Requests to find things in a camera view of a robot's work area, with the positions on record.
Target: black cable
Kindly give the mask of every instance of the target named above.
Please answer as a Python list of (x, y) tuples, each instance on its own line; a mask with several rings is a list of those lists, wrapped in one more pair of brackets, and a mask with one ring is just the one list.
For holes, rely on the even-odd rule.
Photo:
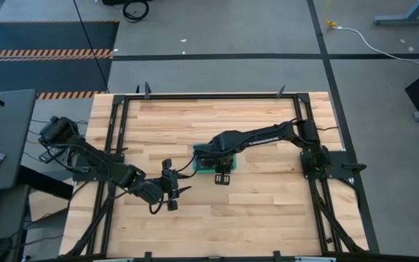
[(79, 192), (80, 191), (80, 189), (82, 189), (84, 186), (86, 186), (88, 183), (89, 183), (90, 181), (85, 181), (85, 183), (83, 183), (77, 190), (75, 190), (73, 193), (72, 193), (72, 196), (71, 196), (71, 200), (73, 199), (73, 196), (75, 196), (76, 194), (77, 194), (77, 192)]
[(34, 135), (40, 135), (40, 134), (38, 134), (37, 132), (34, 132), (34, 131), (32, 131), (32, 130), (28, 130), (30, 133), (32, 133), (32, 134), (34, 134)]
[(46, 213), (44, 215), (42, 215), (39, 219), (35, 220), (35, 221), (31, 221), (27, 226), (24, 226), (21, 230), (17, 230), (16, 232), (14, 232), (14, 234), (12, 234), (9, 238), (15, 236), (17, 233), (20, 233), (21, 231), (26, 230), (29, 226), (38, 223), (41, 219), (46, 218), (48, 215), (52, 215), (52, 213)]
[(150, 210), (150, 213), (152, 215), (156, 215), (159, 212), (159, 210), (163, 206), (163, 203), (164, 203), (163, 200), (164, 200), (164, 194), (163, 194), (163, 196), (161, 196), (161, 199), (159, 200), (158, 208), (156, 208), (156, 210), (154, 210), (154, 211), (153, 211), (153, 208), (151, 207), (151, 205), (148, 205), (148, 210)]
[(335, 129), (335, 128), (339, 128), (339, 127), (317, 128), (317, 130), (326, 131), (326, 130)]
[[(145, 5), (145, 12), (143, 13), (143, 15), (141, 15), (139, 17), (135, 17), (134, 14), (136, 12), (133, 12), (132, 14), (130, 14), (127, 11), (127, 7), (129, 7), (129, 5), (133, 4), (133, 3), (142, 3), (142, 4)], [(150, 11), (150, 7), (149, 7), (146, 0), (128, 0), (124, 3), (124, 6), (122, 7), (122, 14), (124, 15), (125, 20), (129, 23), (136, 23), (136, 22), (142, 20), (143, 18), (145, 18), (148, 15), (149, 11)]]
[[(32, 122), (38, 122), (38, 123), (45, 123), (45, 124), (51, 123), (50, 121), (42, 121), (42, 120), (36, 120), (36, 119), (31, 119), (30, 121), (32, 121)], [(77, 124), (88, 124), (88, 122), (85, 121), (85, 120), (80, 120), (80, 121), (77, 121), (76, 123)]]
[(182, 174), (179, 174), (180, 176), (178, 176), (178, 178), (179, 179), (189, 179), (189, 178), (191, 178), (191, 177), (193, 177), (195, 174), (196, 174), (196, 172), (197, 172), (198, 170), (195, 170), (194, 172), (193, 172), (193, 174), (191, 174), (191, 175), (182, 175)]
[(103, 82), (105, 84), (106, 91), (108, 91), (108, 93), (111, 93), (111, 92), (109, 92), (108, 82), (106, 81), (105, 74), (103, 73), (103, 70), (101, 69), (100, 62), (98, 62), (95, 51), (93, 50), (92, 42), (90, 41), (90, 38), (88, 37), (88, 33), (87, 33), (87, 29), (85, 29), (84, 21), (81, 19), (79, 7), (77, 6), (77, 2), (76, 2), (76, 0), (72, 0), (72, 1), (73, 1), (73, 4), (76, 6), (76, 11), (77, 11), (77, 15), (79, 16), (81, 27), (84, 29), (84, 33), (85, 33), (85, 36), (87, 38), (88, 45), (90, 46), (90, 50), (92, 50), (92, 54), (93, 54), (93, 57), (95, 58), (96, 65), (98, 66), (98, 69), (100, 69), (101, 77), (103, 78)]
[(69, 203), (67, 204), (67, 210), (69, 210), (69, 208), (71, 207), (71, 201), (72, 201), (72, 199), (73, 199), (73, 196), (75, 196), (76, 194), (77, 194), (77, 192), (79, 192), (80, 191), (80, 189), (82, 189), (84, 186), (86, 186), (88, 183), (89, 183), (90, 181), (85, 181), (85, 183), (83, 183), (77, 190), (75, 190), (73, 193), (72, 193), (72, 196), (71, 196), (71, 198), (69, 199)]
[(189, 163), (187, 163), (186, 165), (185, 165), (185, 167), (182, 167), (182, 168), (180, 168), (179, 170), (177, 170), (177, 172), (180, 172), (180, 171), (182, 171), (182, 170), (184, 170), (185, 168), (187, 168), (191, 163), (192, 163), (192, 161), (195, 159), (195, 157), (196, 157), (196, 155), (195, 154), (193, 154), (193, 157), (192, 157), (192, 159), (190, 159), (190, 162)]
[(7, 248), (7, 249), (5, 249), (5, 250), (0, 250), (0, 253), (5, 253), (5, 252), (8, 252), (8, 251), (10, 251), (10, 250), (18, 249), (18, 248), (21, 248), (21, 247), (26, 247), (26, 246), (28, 246), (28, 245), (32, 245), (32, 244), (35, 244), (35, 243), (38, 243), (38, 242), (41, 242), (41, 241), (44, 241), (44, 240), (48, 240), (48, 239), (57, 239), (57, 238), (60, 238), (60, 237), (62, 237), (62, 236), (63, 236), (63, 235), (59, 235), (59, 236), (56, 236), (56, 237), (44, 237), (44, 238), (42, 238), (42, 239), (38, 239), (38, 240), (35, 240), (35, 241), (32, 241), (32, 242), (29, 242), (29, 243), (25, 243), (25, 244), (18, 245), (18, 246), (15, 246), (15, 247)]
[(30, 155), (29, 153), (23, 152), (23, 154), (27, 155), (28, 157), (30, 157), (30, 158), (32, 158), (32, 159), (34, 159), (34, 160), (38, 161), (38, 162), (41, 162), (41, 161), (40, 161), (40, 159), (37, 159), (36, 157), (34, 157), (34, 156)]
[(49, 152), (49, 149), (48, 148), (46, 148), (47, 149), (47, 153), (48, 153), (48, 155), (52, 158), (52, 159), (54, 159), (58, 164), (60, 164), (61, 166), (63, 166), (65, 169), (67, 169), (67, 171), (71, 171), (71, 172), (79, 172), (79, 171), (77, 171), (77, 170), (75, 170), (75, 169), (73, 169), (72, 167), (68, 167), (68, 166), (66, 166), (65, 164), (63, 164), (61, 161), (59, 161), (59, 160), (57, 160), (57, 158), (55, 158), (55, 157), (53, 157), (53, 155), (51, 155), (51, 152)]

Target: wooden table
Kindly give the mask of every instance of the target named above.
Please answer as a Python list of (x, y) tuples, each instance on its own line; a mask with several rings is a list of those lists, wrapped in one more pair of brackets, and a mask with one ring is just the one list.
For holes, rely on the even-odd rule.
[[(316, 126), (337, 126), (328, 93), (309, 96)], [(113, 95), (96, 95), (93, 102), (87, 141), (100, 149), (105, 146), (112, 100)], [(147, 178), (157, 177), (161, 161), (171, 158), (173, 167), (181, 168), (191, 158), (193, 144), (206, 143), (224, 130), (248, 131), (293, 118), (293, 101), (285, 99), (134, 100), (127, 114), (125, 162), (144, 170)], [(342, 149), (338, 129), (319, 131), (319, 136), (330, 151)], [(320, 255), (299, 153), (286, 141), (248, 148), (236, 155), (230, 186), (215, 185), (212, 174), (179, 181), (180, 187), (193, 187), (181, 195), (179, 209), (173, 212), (164, 207), (152, 215), (135, 196), (117, 199), (108, 257), (143, 257), (147, 251), (153, 257), (272, 256), (274, 250), (282, 255)], [(192, 171), (189, 167), (183, 173)], [(338, 221), (367, 249), (354, 191), (337, 180), (329, 185)], [(71, 201), (61, 254), (73, 247), (90, 223), (96, 189), (97, 183), (89, 183)], [(329, 224), (323, 220), (330, 237)], [(100, 225), (95, 253), (100, 251), (102, 234)]]

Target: yellow object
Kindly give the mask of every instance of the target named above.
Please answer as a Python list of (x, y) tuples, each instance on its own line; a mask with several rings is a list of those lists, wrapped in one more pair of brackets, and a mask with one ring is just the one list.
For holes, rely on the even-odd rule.
[(335, 26), (338, 26), (338, 23), (337, 23), (337, 22), (332, 22), (331, 20), (326, 20), (326, 24), (327, 24), (329, 27), (335, 27)]
[(337, 26), (337, 25), (338, 25), (338, 23), (337, 23), (337, 22), (332, 22), (331, 20), (328, 20), (328, 19), (327, 19), (327, 11), (328, 11), (328, 9), (329, 9), (329, 5), (331, 5), (331, 3), (332, 3), (332, 0), (329, 0), (329, 1), (327, 2), (326, 8), (324, 9), (324, 19), (326, 19), (326, 24), (327, 24), (327, 26), (329, 26), (330, 28), (331, 28), (331, 27), (335, 27), (335, 26)]

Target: desk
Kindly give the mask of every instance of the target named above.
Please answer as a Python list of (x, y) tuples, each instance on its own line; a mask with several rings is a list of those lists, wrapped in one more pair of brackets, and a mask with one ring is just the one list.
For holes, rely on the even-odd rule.
[(0, 164), (0, 189), (17, 182), (20, 160), (35, 105), (35, 90), (0, 92), (0, 152), (6, 155)]
[[(0, 191), (0, 238), (9, 237), (22, 229), (29, 193), (29, 186), (16, 186)], [(23, 234), (15, 234), (12, 237), (12, 246), (19, 245), (22, 241), (25, 241)], [(11, 250), (6, 261), (18, 262), (17, 258), (22, 255), (20, 251), (21, 249)]]
[[(125, 163), (133, 163), (148, 178), (161, 172), (161, 161), (171, 158), (174, 168), (192, 156), (192, 145), (207, 142), (224, 130), (248, 131), (296, 117), (293, 100), (287, 99), (156, 99), (132, 100), (127, 122), (119, 127), (119, 105), (112, 147), (124, 131)], [(318, 128), (336, 126), (328, 93), (309, 93)], [(87, 141), (104, 149), (113, 95), (96, 95), (87, 130)], [(319, 131), (322, 144), (341, 150), (337, 129)], [(315, 215), (300, 164), (300, 149), (279, 141), (247, 148), (237, 154), (237, 168), (230, 186), (214, 184), (214, 175), (197, 174), (179, 186), (193, 186), (178, 200), (179, 209), (165, 208), (151, 215), (148, 205), (135, 196), (117, 199), (113, 208), (107, 257), (272, 256), (320, 255)], [(185, 173), (192, 173), (189, 168)], [(355, 242), (367, 249), (354, 191), (330, 180), (335, 214)], [(71, 201), (60, 254), (69, 251), (92, 219), (96, 183), (89, 183)], [(323, 219), (327, 237), (331, 235)], [(94, 253), (100, 252), (103, 226), (98, 228)]]
[[(31, 188), (70, 199), (72, 186), (20, 166), (28, 127), (35, 103), (34, 90), (0, 92), (4, 107), (0, 108), (0, 152), (6, 157), (0, 164), (0, 238), (21, 229)], [(22, 234), (12, 238), (12, 246), (20, 245)], [(16, 261), (19, 250), (13, 250), (6, 261)]]
[(72, 187), (30, 168), (20, 166), (28, 127), (35, 105), (35, 90), (0, 92), (0, 152), (6, 157), (0, 164), (0, 190), (17, 183), (70, 199)]

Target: green object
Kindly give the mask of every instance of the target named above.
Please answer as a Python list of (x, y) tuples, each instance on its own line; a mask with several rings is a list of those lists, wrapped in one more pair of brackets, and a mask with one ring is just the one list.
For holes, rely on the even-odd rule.
[[(193, 170), (197, 170), (196, 172), (198, 174), (214, 174), (216, 173), (216, 170), (214, 167), (200, 167), (197, 164), (198, 160), (195, 157), (195, 159), (192, 161), (192, 167)], [(236, 155), (234, 154), (234, 156), (232, 156), (232, 167), (231, 167), (231, 171), (235, 170), (237, 168), (237, 158)]]

